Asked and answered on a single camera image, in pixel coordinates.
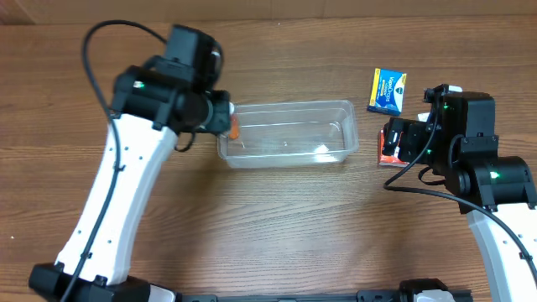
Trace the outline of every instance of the gray container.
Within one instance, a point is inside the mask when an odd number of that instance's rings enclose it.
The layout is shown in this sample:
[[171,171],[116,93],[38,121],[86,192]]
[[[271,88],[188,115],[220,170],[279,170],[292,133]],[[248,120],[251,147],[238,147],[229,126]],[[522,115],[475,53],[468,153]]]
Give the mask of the gray container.
[[235,106],[240,137],[218,138],[232,168],[338,163],[358,151],[353,105],[346,100]]

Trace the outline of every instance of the blue and yellow box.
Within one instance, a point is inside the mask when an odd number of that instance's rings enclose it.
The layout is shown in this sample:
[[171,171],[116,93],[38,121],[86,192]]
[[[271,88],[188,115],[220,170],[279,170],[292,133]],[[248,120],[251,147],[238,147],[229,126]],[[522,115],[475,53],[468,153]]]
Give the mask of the blue and yellow box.
[[368,110],[398,117],[403,111],[404,84],[405,73],[375,69]]

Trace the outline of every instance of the wooden tabletop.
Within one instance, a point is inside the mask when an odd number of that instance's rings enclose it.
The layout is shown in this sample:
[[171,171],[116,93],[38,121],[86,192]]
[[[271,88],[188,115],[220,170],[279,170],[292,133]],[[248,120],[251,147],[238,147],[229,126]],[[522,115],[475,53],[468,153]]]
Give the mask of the wooden tabletop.
[[[169,25],[149,24],[161,34]],[[138,229],[130,274],[186,294],[349,293],[439,278],[490,301],[457,204],[387,192],[377,166],[388,116],[366,111],[375,67],[408,73],[402,117],[440,83],[496,99],[500,154],[537,174],[536,17],[350,18],[188,23],[221,42],[219,88],[238,104],[351,100],[360,149],[344,164],[235,170],[200,135],[164,164]],[[69,238],[101,161],[106,122],[81,68],[89,25],[0,27],[0,300],[37,301],[27,279]],[[91,62],[115,76],[163,46],[103,29]],[[420,186],[417,168],[399,183]]]

